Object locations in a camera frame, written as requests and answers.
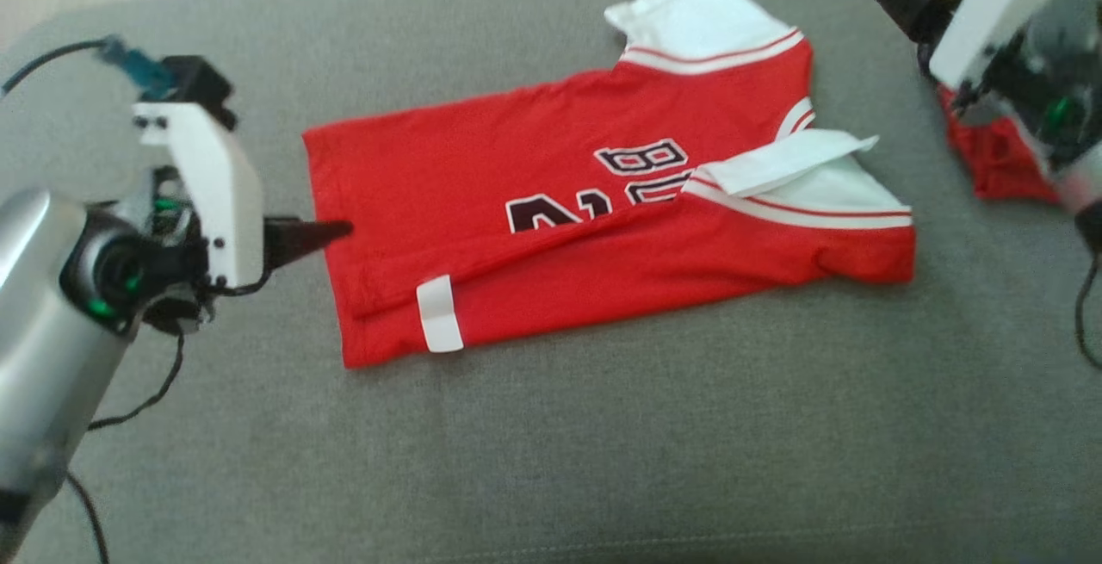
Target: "gray cushion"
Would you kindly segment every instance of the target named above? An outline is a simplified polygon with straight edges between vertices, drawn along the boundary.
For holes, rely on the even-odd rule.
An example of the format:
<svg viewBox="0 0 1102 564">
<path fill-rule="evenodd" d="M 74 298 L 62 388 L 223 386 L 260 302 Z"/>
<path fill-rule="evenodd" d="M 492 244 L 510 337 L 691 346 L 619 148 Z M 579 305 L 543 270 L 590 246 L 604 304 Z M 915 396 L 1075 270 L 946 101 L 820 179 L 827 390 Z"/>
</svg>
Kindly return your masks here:
<svg viewBox="0 0 1102 564">
<path fill-rule="evenodd" d="M 346 372 L 322 259 L 220 302 L 165 401 L 75 470 L 128 562 L 1098 562 L 1102 377 L 1058 208 L 981 203 L 872 0 L 758 0 L 817 51 L 819 126 L 880 133 L 915 206 L 909 286 L 820 282 Z M 609 66 L 620 0 L 156 0 L 62 15 L 0 69 L 119 31 L 236 83 L 268 208 L 311 215 L 299 133 Z M 0 101 L 0 192 L 119 195 L 162 163 L 90 57 Z M 410 183 L 415 196 L 417 183 Z M 1099 322 L 1098 310 L 1092 322 Z M 171 362 L 143 335 L 102 414 Z M 20 562 L 91 562 L 63 492 Z"/>
</svg>

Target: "red and white jersey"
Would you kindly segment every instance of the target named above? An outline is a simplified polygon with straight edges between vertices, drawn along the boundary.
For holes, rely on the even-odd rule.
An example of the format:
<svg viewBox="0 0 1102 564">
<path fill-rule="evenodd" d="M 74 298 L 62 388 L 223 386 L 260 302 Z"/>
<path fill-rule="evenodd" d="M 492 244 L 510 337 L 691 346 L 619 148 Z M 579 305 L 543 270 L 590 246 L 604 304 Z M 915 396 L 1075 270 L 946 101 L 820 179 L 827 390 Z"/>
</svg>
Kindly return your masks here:
<svg viewBox="0 0 1102 564">
<path fill-rule="evenodd" d="M 311 129 L 348 368 L 841 274 L 912 275 L 910 210 L 807 129 L 811 46 L 752 0 L 634 0 L 611 69 Z"/>
</svg>

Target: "robotic arm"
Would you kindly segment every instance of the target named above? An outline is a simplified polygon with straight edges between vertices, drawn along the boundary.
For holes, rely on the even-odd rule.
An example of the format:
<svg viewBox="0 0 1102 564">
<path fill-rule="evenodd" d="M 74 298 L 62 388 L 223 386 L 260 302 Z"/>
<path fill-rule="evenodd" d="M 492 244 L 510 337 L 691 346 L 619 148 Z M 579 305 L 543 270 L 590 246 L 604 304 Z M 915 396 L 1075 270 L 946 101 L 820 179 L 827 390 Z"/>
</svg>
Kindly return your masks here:
<svg viewBox="0 0 1102 564">
<path fill-rule="evenodd" d="M 877 0 L 957 93 L 1012 117 L 1095 258 L 1102 254 L 1098 0 Z"/>
<path fill-rule="evenodd" d="M 65 480 L 141 322 L 193 334 L 216 297 L 256 292 L 352 231 L 264 218 L 223 105 L 231 87 L 202 57 L 156 63 L 118 40 L 100 55 L 144 90 L 134 124 L 173 164 L 118 202 L 32 188 L 0 207 L 0 562 Z"/>
</svg>

